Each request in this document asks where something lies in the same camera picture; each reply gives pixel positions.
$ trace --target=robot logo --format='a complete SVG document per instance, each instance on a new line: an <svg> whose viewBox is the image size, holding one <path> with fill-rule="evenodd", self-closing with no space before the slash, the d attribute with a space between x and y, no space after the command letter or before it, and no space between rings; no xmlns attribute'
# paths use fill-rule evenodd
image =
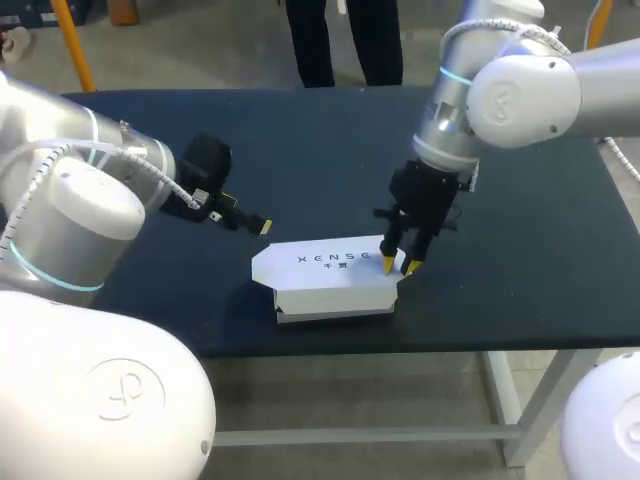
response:
<svg viewBox="0 0 640 480"><path fill-rule="evenodd" d="M136 412L150 414L165 406L166 394L160 377L137 360L106 360L89 371L89 378L101 420L126 420Z"/></svg>
<svg viewBox="0 0 640 480"><path fill-rule="evenodd" d="M491 108L490 121L495 125L506 125L513 121L514 101L517 87L512 82L499 82L489 89Z"/></svg>

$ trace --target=yellow pole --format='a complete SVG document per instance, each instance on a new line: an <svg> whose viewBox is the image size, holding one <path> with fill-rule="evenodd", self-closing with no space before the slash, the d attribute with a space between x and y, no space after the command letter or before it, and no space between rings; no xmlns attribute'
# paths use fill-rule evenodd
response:
<svg viewBox="0 0 640 480"><path fill-rule="evenodd" d="M73 60L73 66L76 68L76 73L80 79L80 85L85 92L95 92L96 85L93 83L93 77L91 76L91 70L87 64L87 59L84 57L80 40L78 39L78 32L76 32L76 26L73 24L71 18L71 12L69 11L69 5L67 0L51 0L53 11L58 18L58 24L60 30L64 35L64 41L67 44L67 49L71 54Z"/></svg>
<svg viewBox="0 0 640 480"><path fill-rule="evenodd" d="M587 37L587 48L596 48L602 40L604 29L607 27L607 21L609 20L609 13L613 7L613 0L602 0L600 6L593 16L591 27Z"/></svg>

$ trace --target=black tabletop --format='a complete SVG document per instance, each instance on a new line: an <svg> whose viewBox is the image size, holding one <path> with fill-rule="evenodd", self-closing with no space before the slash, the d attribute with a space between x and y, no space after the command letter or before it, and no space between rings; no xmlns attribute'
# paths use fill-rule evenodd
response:
<svg viewBox="0 0 640 480"><path fill-rule="evenodd" d="M200 356L561 349L640 344L640 239L590 141L488 151L459 232L399 288L391 319L276 325L250 260L283 242L379 234L374 207L411 156L429 92L129 91L73 100L168 144L233 150L227 191L273 219L268 240L157 213L95 307L142 318Z"/></svg>

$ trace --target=person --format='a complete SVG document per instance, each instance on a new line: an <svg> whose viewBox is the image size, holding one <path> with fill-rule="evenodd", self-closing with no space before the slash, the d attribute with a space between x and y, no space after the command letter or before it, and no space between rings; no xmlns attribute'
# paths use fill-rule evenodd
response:
<svg viewBox="0 0 640 480"><path fill-rule="evenodd" d="M286 0L298 73L307 88L334 87L327 0ZM401 85L397 0L347 0L351 34L367 85Z"/></svg>

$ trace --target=box flap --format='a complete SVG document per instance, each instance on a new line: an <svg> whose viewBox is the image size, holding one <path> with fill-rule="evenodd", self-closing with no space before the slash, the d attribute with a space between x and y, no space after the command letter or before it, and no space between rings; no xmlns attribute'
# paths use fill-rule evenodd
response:
<svg viewBox="0 0 640 480"><path fill-rule="evenodd" d="M253 257L254 281L277 290L352 289L393 286L402 280L405 254L398 251L393 270L385 275L382 235L307 242L274 243Z"/></svg>
<svg viewBox="0 0 640 480"><path fill-rule="evenodd" d="M276 294L276 305L286 315L388 310L398 298L396 284L363 288L322 288Z"/></svg>

